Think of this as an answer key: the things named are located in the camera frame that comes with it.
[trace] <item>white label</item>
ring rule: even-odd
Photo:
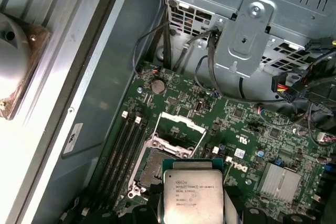
[[[83,126],[82,123],[77,123],[77,124],[74,125],[72,133],[69,136],[68,143],[65,146],[63,154],[72,152],[72,150],[73,150],[73,148],[76,144],[76,141],[77,141],[78,135],[80,133],[80,130],[82,129],[82,126]]]
[[[237,162],[233,162],[232,157],[227,156],[225,159],[226,162],[230,162],[234,169],[241,170],[242,172],[247,172],[247,167],[243,166]]]
[[[239,158],[243,159],[244,155],[245,155],[245,151],[244,150],[236,148],[236,152],[235,152],[235,156],[236,157],[239,157]]]
[[[250,142],[250,140],[247,139],[247,137],[245,137],[245,136],[236,135],[236,138],[238,138],[238,141],[242,144],[247,144],[247,143]]]

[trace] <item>screw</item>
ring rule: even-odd
[[[73,113],[74,111],[75,111],[75,109],[73,107],[68,108],[68,113],[69,114]]]
[[[260,8],[258,6],[253,7],[252,9],[253,16],[257,16],[259,12],[260,12]]]
[[[6,108],[6,103],[0,102],[0,110],[5,110],[5,108]]]
[[[198,48],[202,48],[202,47],[203,47],[203,43],[202,43],[202,42],[199,42],[199,43],[197,44],[197,47],[198,47]]]

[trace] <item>ventilation hole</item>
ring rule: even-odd
[[[181,16],[177,13],[172,13],[172,17],[183,19],[183,16]]]
[[[296,59],[296,60],[302,58],[302,56],[300,56],[300,55],[295,55],[295,54],[292,54],[291,57],[293,57],[293,58]]]
[[[309,52],[306,52],[306,51],[304,51],[304,50],[300,50],[300,51],[297,51],[296,54],[297,54],[297,55],[301,55],[301,56],[306,56],[306,55],[309,54]]]
[[[192,8],[192,7],[189,7],[188,9],[187,8],[184,8],[182,6],[179,7],[181,10],[187,12],[187,13],[191,13],[191,14],[194,14],[195,13],[195,9]]]
[[[212,15],[210,15],[208,13],[201,12],[200,10],[196,11],[196,16],[201,17],[203,19],[207,19],[207,20],[211,20],[211,18],[212,18]]]
[[[172,21],[176,22],[176,23],[179,23],[179,24],[183,24],[183,21],[180,20],[180,19],[177,19],[177,18],[172,18]]]
[[[200,32],[199,32],[199,31],[197,31],[197,30],[193,30],[193,33],[195,33],[195,34],[197,34],[197,35],[199,35],[199,34],[200,34]]]
[[[199,21],[199,22],[203,22],[203,19],[202,19],[202,18],[199,18],[199,17],[195,17],[195,20],[196,20],[196,21]]]
[[[232,13],[231,20],[236,21],[237,19],[237,14]]]
[[[291,51],[291,52],[296,51],[295,49],[290,48],[290,47],[289,47],[289,44],[287,44],[287,43],[282,43],[279,47],[281,47],[281,48],[283,48],[283,49],[285,49],[285,50],[287,50],[287,51]]]
[[[299,65],[296,65],[296,64],[294,64],[294,63],[290,63],[290,64],[288,64],[288,66],[290,66],[290,67],[292,67],[292,68],[297,68]]]
[[[188,18],[194,18],[194,15],[191,15],[189,13],[186,13],[185,16],[188,17]]]
[[[280,62],[283,63],[283,64],[289,63],[289,61],[286,61],[286,60],[280,60]]]
[[[266,26],[265,33],[269,34],[270,31],[271,31],[271,27],[270,26]]]
[[[282,53],[284,55],[290,55],[291,54],[291,52],[288,52],[286,50],[281,50],[280,53]]]
[[[8,33],[6,33],[6,39],[8,41],[12,41],[13,39],[15,39],[15,33],[13,33],[12,31],[9,31]]]

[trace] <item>cable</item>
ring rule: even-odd
[[[319,86],[321,84],[328,83],[328,82],[331,82],[331,81],[336,81],[336,75],[329,76],[329,77],[324,77],[324,78],[319,78],[319,79],[307,82],[306,83],[306,89],[308,90],[308,89],[311,89],[313,87],[316,87],[316,86]]]
[[[217,90],[217,92],[225,99],[232,100],[235,102],[245,102],[245,103],[255,103],[255,104],[277,104],[277,103],[284,103],[287,102],[285,100],[268,100],[268,101],[263,101],[263,100],[251,100],[251,99],[243,99],[243,98],[237,98],[233,97],[229,94],[224,94],[216,80],[215,76],[215,47],[216,47],[216,35],[215,33],[212,33],[210,38],[209,38],[209,49],[208,49],[208,69],[209,69],[209,75],[211,79],[211,83],[214,86],[214,88]]]
[[[244,81],[244,78],[240,77],[239,78],[239,93],[240,93],[241,98],[246,99],[244,95],[244,90],[243,90],[243,81]]]
[[[199,69],[200,69],[200,67],[201,67],[201,65],[202,65],[202,62],[203,62],[203,60],[204,60],[205,58],[208,58],[208,55],[203,56],[203,57],[199,60],[197,66],[196,66],[196,69],[195,69],[194,79],[195,79],[197,85],[198,85],[201,89],[203,89],[205,92],[209,92],[210,94],[213,94],[214,91],[212,91],[212,90],[207,89],[206,87],[204,87],[204,86],[199,82],[198,77],[197,77],[197,73],[198,73],[198,71],[199,71]]]
[[[288,127],[288,126],[292,126],[294,124],[297,124],[299,122],[301,122],[307,115],[309,110],[307,110],[302,116],[300,116],[299,118],[297,118],[295,121],[289,123],[289,124],[276,124],[276,123],[272,123],[267,121],[266,118],[264,118],[264,116],[262,115],[262,112],[264,112],[265,109],[261,109],[260,107],[258,108],[258,114],[260,115],[260,118],[267,124],[271,125],[271,126],[277,126],[277,127]]]
[[[169,22],[168,8],[165,8],[165,20]],[[163,27],[163,67],[172,68],[172,46],[170,42],[170,27]]]
[[[331,144],[321,144],[319,143],[315,137],[313,136],[313,132],[312,132],[312,128],[311,128],[311,110],[313,108],[314,104],[310,103],[309,109],[308,109],[308,118],[307,118],[307,122],[308,122],[308,132],[309,132],[309,139],[311,139],[312,143],[318,147],[330,147],[333,144],[335,144],[335,142],[331,143]]]
[[[183,46],[183,50],[182,50],[182,52],[181,52],[181,54],[180,54],[180,57],[178,58],[177,62],[175,63],[175,65],[174,65],[174,67],[173,67],[173,71],[176,72],[176,71],[179,69],[179,67],[180,67],[180,65],[181,65],[181,63],[182,63],[184,57],[186,56],[186,54],[187,54],[187,52],[188,52],[188,50],[189,50],[189,48],[190,48],[190,45],[191,45],[194,41],[196,41],[196,40],[198,40],[198,39],[203,39],[203,38],[208,37],[212,32],[213,32],[213,31],[206,31],[205,33],[199,34],[199,35],[197,35],[196,37],[191,38],[191,39],[190,39],[190,40]]]
[[[315,66],[316,64],[328,59],[329,57],[334,57],[335,55],[336,55],[336,49],[331,49],[329,52],[326,52],[325,54],[322,54],[318,58],[316,58],[316,60],[312,63],[310,67]]]
[[[152,73],[152,70],[151,70],[151,71],[148,71],[148,72],[145,72],[145,73],[139,73],[139,72],[137,71],[137,64],[135,63],[136,58],[137,58],[137,57],[136,57],[136,56],[137,56],[136,51],[138,50],[138,47],[139,47],[140,42],[141,42],[144,38],[146,38],[148,35],[151,35],[152,33],[156,32],[157,30],[161,29],[162,27],[164,27],[164,26],[166,26],[166,25],[168,25],[168,24],[169,24],[169,21],[166,21],[166,22],[164,22],[164,23],[158,25],[158,26],[155,27],[153,30],[151,30],[151,31],[149,31],[148,33],[142,35],[142,36],[138,39],[138,41],[136,42],[135,47],[134,47],[134,51],[133,51],[132,64],[133,64],[133,71],[134,71],[134,73],[135,73],[137,76],[142,77],[142,76],[145,76],[145,75],[147,75],[147,74],[149,74],[149,73]]]

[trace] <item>metal bracket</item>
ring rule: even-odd
[[[273,6],[260,0],[243,0],[236,20],[228,20],[220,36],[215,63],[242,77],[250,77],[261,61],[269,34],[266,27]]]

